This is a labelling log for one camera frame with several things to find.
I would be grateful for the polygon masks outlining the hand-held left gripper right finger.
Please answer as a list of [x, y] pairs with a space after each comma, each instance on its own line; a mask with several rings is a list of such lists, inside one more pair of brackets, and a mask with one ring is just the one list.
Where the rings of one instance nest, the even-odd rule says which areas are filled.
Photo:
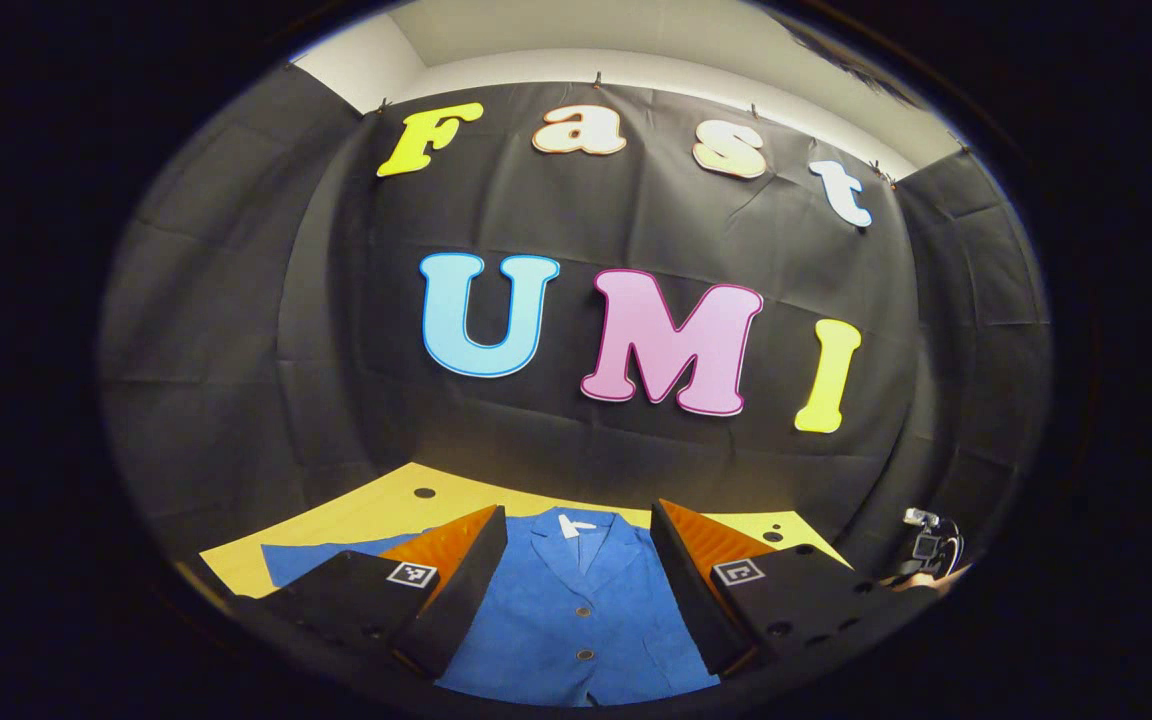
[[708, 673], [817, 679], [890, 638], [940, 600], [893, 591], [823, 547], [785, 550], [659, 498], [650, 537]]

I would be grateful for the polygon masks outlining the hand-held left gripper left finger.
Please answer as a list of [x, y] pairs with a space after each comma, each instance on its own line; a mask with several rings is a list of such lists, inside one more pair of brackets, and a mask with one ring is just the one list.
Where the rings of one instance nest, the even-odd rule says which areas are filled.
[[297, 639], [439, 679], [467, 638], [506, 544], [506, 511], [490, 505], [382, 551], [291, 547], [279, 558], [270, 553], [270, 569], [288, 574], [253, 605], [291, 626]]

